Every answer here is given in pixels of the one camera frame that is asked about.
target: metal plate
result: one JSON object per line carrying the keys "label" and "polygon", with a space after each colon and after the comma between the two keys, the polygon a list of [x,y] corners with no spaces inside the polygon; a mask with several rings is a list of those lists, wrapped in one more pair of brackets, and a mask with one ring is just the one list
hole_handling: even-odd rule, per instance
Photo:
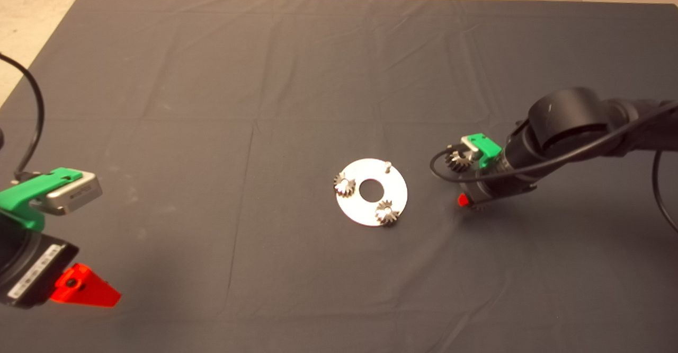
{"label": "metal plate", "polygon": [[[390,162],[376,158],[364,158],[351,162],[342,170],[346,179],[355,179],[355,192],[344,198],[337,196],[337,203],[344,213],[361,225],[379,227],[382,224],[376,218],[376,208],[381,201],[391,201],[391,210],[402,215],[407,204],[407,184],[400,172]],[[375,202],[366,201],[360,195],[360,185],[374,179],[383,187],[383,196]]]}

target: barcode label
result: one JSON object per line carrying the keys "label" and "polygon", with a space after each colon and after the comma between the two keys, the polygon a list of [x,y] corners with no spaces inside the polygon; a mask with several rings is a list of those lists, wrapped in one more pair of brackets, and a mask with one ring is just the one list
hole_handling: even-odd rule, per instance
{"label": "barcode label", "polygon": [[49,263],[54,259],[55,256],[61,251],[63,246],[58,244],[53,244],[46,249],[40,259],[32,265],[31,269],[26,271],[21,280],[17,281],[16,284],[10,289],[10,292],[7,293],[7,296],[12,299],[19,299],[21,295],[24,294],[26,289],[35,281],[44,268],[49,265]]}

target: gray fabric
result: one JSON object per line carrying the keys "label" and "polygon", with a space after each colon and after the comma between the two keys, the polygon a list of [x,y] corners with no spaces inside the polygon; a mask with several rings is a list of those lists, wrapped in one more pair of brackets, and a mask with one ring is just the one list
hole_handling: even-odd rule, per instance
{"label": "gray fabric", "polygon": [[[464,134],[503,143],[562,87],[673,99],[676,39],[673,5],[77,0],[31,66],[48,123],[29,167],[99,175],[104,196],[46,233],[123,298],[0,309],[2,350],[676,351],[678,237],[649,153],[481,213],[427,165]],[[33,124],[22,82],[3,177]],[[392,229],[332,194],[363,157],[407,181]]]}

